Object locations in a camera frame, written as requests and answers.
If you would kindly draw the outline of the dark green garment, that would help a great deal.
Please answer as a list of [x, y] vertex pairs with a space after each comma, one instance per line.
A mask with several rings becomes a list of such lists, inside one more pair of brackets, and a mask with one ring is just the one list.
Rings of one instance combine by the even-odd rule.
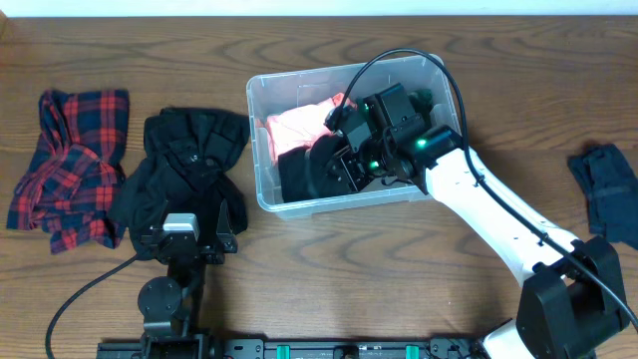
[[410, 103], [416, 113], [420, 114], [424, 120], [431, 119], [430, 112], [434, 107], [433, 93], [429, 89], [421, 89], [408, 94]]

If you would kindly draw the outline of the pink shirt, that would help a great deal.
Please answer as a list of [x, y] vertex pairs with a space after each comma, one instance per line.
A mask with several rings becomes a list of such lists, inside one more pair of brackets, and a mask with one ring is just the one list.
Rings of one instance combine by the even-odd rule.
[[331, 136], [325, 121], [343, 99], [344, 94], [338, 93], [317, 104], [269, 115], [265, 129], [272, 162], [277, 165], [281, 155], [296, 148], [312, 148], [322, 137]]

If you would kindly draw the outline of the navy garment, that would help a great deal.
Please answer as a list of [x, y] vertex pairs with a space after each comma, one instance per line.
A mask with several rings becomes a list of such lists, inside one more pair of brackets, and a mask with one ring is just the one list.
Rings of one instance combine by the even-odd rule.
[[591, 234], [637, 248], [637, 177], [613, 144], [591, 146], [567, 166], [587, 201]]

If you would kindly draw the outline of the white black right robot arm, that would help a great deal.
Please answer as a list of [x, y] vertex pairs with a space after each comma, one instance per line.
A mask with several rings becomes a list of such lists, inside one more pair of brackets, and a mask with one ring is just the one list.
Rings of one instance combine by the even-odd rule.
[[590, 358], [636, 324], [617, 251], [554, 225], [496, 178], [464, 137], [429, 128], [400, 110], [331, 112], [326, 126], [346, 139], [357, 174], [409, 181], [462, 218], [521, 287], [515, 318], [479, 342], [485, 358]]

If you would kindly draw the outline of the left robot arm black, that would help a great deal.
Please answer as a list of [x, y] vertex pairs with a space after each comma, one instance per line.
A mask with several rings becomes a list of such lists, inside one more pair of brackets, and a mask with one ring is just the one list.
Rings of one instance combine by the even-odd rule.
[[169, 213], [161, 225], [141, 236], [140, 255], [167, 266], [167, 273], [140, 290], [144, 317], [142, 359], [218, 358], [221, 350], [206, 331], [197, 328], [205, 270], [222, 264], [238, 249], [227, 202], [220, 204], [212, 238], [205, 239], [193, 213]]

